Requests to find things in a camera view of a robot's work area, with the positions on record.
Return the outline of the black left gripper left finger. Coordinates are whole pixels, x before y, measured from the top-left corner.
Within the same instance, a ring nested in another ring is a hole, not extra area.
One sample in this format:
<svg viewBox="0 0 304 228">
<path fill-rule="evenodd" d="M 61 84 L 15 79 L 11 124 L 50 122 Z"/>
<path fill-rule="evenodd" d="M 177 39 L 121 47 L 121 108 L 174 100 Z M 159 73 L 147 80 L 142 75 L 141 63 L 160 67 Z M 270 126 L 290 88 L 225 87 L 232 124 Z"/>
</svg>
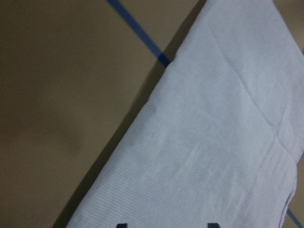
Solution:
<svg viewBox="0 0 304 228">
<path fill-rule="evenodd" d="M 126 224 L 125 223 L 117 224 L 116 228 L 126 228 Z"/>
</svg>

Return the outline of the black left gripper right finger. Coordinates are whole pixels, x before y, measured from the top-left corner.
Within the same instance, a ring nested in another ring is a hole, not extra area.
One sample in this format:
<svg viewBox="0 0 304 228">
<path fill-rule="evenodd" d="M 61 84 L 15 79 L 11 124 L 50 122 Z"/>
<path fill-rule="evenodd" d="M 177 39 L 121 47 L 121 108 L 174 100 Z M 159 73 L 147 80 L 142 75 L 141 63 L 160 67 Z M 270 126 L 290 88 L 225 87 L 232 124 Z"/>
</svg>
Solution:
<svg viewBox="0 0 304 228">
<path fill-rule="evenodd" d="M 207 228 L 219 228 L 219 224 L 218 223 L 208 223 Z"/>
</svg>

